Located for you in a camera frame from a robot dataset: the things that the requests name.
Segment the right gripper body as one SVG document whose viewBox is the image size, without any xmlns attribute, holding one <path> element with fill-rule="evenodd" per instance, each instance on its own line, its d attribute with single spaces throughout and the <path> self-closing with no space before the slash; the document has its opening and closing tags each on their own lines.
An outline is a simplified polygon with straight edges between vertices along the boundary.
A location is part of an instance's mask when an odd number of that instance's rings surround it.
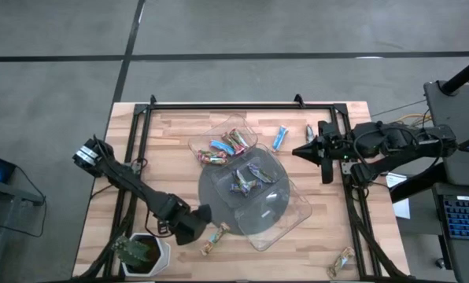
<svg viewBox="0 0 469 283">
<path fill-rule="evenodd" d="M 318 156 L 322 183 L 330 184 L 334 181 L 333 161 L 349 158 L 349 141 L 345 140 L 333 123 L 321 120 L 318 122 L 318 130 Z"/>
</svg>

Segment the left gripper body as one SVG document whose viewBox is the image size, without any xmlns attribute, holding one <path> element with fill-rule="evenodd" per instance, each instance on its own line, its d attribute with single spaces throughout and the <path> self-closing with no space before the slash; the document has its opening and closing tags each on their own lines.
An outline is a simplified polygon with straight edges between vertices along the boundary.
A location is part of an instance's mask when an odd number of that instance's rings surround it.
<svg viewBox="0 0 469 283">
<path fill-rule="evenodd" d="M 185 245 L 196 241 L 211 221 L 212 209 L 209 204 L 200 205 L 195 210 L 181 211 L 174 227 L 176 244 Z"/>
</svg>

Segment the blue white granola bar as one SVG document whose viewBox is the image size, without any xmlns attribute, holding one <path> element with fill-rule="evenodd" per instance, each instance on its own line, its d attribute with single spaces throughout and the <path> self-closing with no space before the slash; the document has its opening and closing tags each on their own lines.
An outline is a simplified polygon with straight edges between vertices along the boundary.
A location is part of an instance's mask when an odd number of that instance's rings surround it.
<svg viewBox="0 0 469 283">
<path fill-rule="evenodd" d="M 275 139 L 272 143 L 272 150 L 274 152 L 278 152 L 280 150 L 280 147 L 283 143 L 284 138 L 286 137 L 287 132 L 288 132 L 287 127 L 285 127 L 283 125 L 281 125 L 279 127 L 279 131 L 278 131 L 277 135 L 275 136 Z"/>
</svg>

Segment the blue red-ended granola bar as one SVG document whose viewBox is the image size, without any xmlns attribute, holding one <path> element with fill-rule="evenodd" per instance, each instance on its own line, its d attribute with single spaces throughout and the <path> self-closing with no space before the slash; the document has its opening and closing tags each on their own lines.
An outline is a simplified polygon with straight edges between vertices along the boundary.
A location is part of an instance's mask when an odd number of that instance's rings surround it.
<svg viewBox="0 0 469 283">
<path fill-rule="evenodd" d="M 234 150 L 233 147 L 231 147 L 230 145 L 225 144 L 221 141 L 211 140 L 210 143 L 209 143 L 209 146 L 213 147 L 215 149 L 224 151 L 229 156 L 233 156 L 235 154 L 235 150 Z"/>
</svg>

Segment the tan green granola bar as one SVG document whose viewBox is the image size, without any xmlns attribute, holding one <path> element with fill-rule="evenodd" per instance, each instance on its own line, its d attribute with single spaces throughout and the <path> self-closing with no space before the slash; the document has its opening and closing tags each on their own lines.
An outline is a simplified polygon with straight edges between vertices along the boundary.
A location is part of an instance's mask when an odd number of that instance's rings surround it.
<svg viewBox="0 0 469 283">
<path fill-rule="evenodd" d="M 327 268 L 327 275 L 329 278 L 335 279 L 343 266 L 354 256 L 355 251 L 352 247 L 344 248 L 336 260 Z"/>
</svg>

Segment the white hexagonal plant pot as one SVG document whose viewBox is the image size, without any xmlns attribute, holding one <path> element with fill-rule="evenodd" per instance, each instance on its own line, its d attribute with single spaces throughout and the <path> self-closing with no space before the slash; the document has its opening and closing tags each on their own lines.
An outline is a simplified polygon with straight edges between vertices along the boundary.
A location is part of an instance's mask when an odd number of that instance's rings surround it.
<svg viewBox="0 0 469 283">
<path fill-rule="evenodd" d="M 140 241 L 150 247 L 147 253 L 150 261 L 142 266 L 132 267 L 121 262 L 127 277 L 152 277 L 166 269 L 170 263 L 170 245 L 149 233 L 133 233 L 129 239 Z"/>
</svg>

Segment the round grey woven placemat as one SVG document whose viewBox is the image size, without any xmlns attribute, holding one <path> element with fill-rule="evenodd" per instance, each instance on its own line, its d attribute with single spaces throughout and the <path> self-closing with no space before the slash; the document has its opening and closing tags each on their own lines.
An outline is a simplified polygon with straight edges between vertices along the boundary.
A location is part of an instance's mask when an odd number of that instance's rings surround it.
<svg viewBox="0 0 469 283">
<path fill-rule="evenodd" d="M 206 165 L 203 167 L 198 183 L 198 197 L 200 203 L 210 205 L 212 209 L 212 223 L 215 226 L 225 222 L 231 228 L 232 234 L 243 235 L 235 220 L 235 210 L 237 208 L 228 207 L 220 198 L 210 177 L 211 173 L 219 167 L 223 166 Z"/>
</svg>

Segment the green cactus plant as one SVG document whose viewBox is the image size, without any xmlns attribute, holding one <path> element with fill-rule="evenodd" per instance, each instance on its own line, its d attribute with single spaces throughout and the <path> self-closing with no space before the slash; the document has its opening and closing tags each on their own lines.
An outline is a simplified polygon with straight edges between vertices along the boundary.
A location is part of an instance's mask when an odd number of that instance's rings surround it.
<svg viewBox="0 0 469 283">
<path fill-rule="evenodd" d="M 150 261 L 147 255 L 150 247 L 140 241 L 129 239 L 124 235 L 119 236 L 114 241 L 111 249 L 117 254 L 122 263 L 132 267 L 142 266 Z"/>
</svg>

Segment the black support beam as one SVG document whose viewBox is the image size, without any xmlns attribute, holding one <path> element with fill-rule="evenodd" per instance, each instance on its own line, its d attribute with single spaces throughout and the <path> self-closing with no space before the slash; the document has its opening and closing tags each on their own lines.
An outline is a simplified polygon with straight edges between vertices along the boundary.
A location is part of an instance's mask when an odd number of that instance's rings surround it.
<svg viewBox="0 0 469 283">
<path fill-rule="evenodd" d="M 391 200 L 393 203 L 397 203 L 430 189 L 435 183 L 439 182 L 447 182 L 447 174 L 443 163 L 434 165 L 424 172 L 396 184 L 390 189 Z"/>
</svg>

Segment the white paper sheet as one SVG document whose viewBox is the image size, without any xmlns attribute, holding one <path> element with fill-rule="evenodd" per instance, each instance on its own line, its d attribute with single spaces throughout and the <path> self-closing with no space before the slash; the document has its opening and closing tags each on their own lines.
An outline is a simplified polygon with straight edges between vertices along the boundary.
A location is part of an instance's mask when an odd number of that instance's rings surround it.
<svg viewBox="0 0 469 283">
<path fill-rule="evenodd" d="M 386 184 L 389 187 L 389 189 L 392 189 L 395 185 L 398 185 L 406 180 L 407 180 L 407 177 L 404 175 L 398 175 L 394 173 L 388 173 L 386 175 Z M 411 213 L 410 213 L 409 200 L 403 199 L 396 203 L 393 203 L 393 211 L 394 211 L 394 214 L 398 218 L 410 219 Z"/>
</svg>

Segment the grey equipment stand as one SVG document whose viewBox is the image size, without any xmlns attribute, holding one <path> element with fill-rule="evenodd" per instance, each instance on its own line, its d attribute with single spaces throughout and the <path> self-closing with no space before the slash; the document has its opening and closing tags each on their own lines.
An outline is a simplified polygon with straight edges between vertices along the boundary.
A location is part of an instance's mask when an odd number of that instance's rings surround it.
<svg viewBox="0 0 469 283">
<path fill-rule="evenodd" d="M 456 136 L 458 149 L 443 159 L 448 182 L 458 186 L 469 186 L 469 153 L 459 150 L 459 144 L 469 139 L 469 85 L 462 86 L 455 96 L 444 95 L 441 81 L 425 83 L 424 93 L 433 123 L 447 125 Z"/>
</svg>

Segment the black pole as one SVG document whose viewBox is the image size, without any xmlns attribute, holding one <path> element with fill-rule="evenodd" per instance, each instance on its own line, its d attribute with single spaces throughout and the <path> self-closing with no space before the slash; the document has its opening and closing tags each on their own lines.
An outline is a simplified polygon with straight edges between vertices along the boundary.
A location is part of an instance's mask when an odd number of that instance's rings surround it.
<svg viewBox="0 0 469 283">
<path fill-rule="evenodd" d="M 455 92 L 469 81 L 469 65 L 454 75 L 450 80 L 440 85 L 444 95 L 455 96 Z"/>
</svg>

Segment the backlit keyboard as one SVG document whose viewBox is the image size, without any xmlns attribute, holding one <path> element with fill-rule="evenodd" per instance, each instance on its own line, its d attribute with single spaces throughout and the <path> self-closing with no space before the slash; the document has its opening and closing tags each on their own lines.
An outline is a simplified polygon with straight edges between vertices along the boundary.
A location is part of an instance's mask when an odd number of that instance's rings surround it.
<svg viewBox="0 0 469 283">
<path fill-rule="evenodd" d="M 469 196 L 444 195 L 442 206 L 449 236 L 469 240 Z"/>
</svg>

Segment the black aluminium table frame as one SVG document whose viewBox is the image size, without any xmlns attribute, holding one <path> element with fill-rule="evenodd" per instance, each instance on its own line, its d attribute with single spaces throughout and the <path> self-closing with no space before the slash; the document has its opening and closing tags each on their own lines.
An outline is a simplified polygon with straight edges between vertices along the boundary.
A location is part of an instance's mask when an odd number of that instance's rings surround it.
<svg viewBox="0 0 469 283">
<path fill-rule="evenodd" d="M 335 102 L 306 102 L 300 108 L 297 102 L 252 102 L 186 104 L 159 103 L 151 109 L 150 126 L 146 139 L 145 158 L 148 164 L 143 180 L 156 190 L 174 193 L 191 206 L 198 205 L 198 179 L 201 165 L 191 152 L 188 141 L 196 135 L 226 121 L 231 115 L 240 115 L 252 127 L 258 141 L 271 147 L 280 125 L 287 126 L 281 151 L 276 153 L 297 191 L 312 207 L 311 216 L 275 242 L 267 251 L 256 251 L 243 237 L 226 235 L 212 252 L 201 255 L 199 249 L 216 227 L 207 226 L 201 240 L 177 246 L 175 239 L 166 238 L 171 245 L 169 266 L 156 277 L 128 278 L 145 281 L 326 281 L 326 269 L 347 246 L 353 246 L 348 221 L 341 170 L 335 164 L 334 182 L 321 185 L 319 168 L 290 155 L 290 151 L 305 141 L 305 125 L 318 120 L 331 120 L 328 109 L 313 108 L 318 104 Z M 130 158 L 125 156 L 134 108 L 140 103 L 116 103 L 113 106 L 105 140 L 113 146 L 118 160 L 132 161 L 138 155 L 145 116 L 130 145 Z M 130 195 L 119 197 L 114 188 L 98 194 L 88 204 L 87 217 L 79 243 L 72 276 L 79 276 L 95 261 L 106 245 L 113 227 L 116 202 L 122 198 L 127 208 Z M 372 186 L 368 196 L 368 210 L 376 240 L 397 268 L 409 274 L 397 220 L 393 213 L 388 189 Z"/>
</svg>

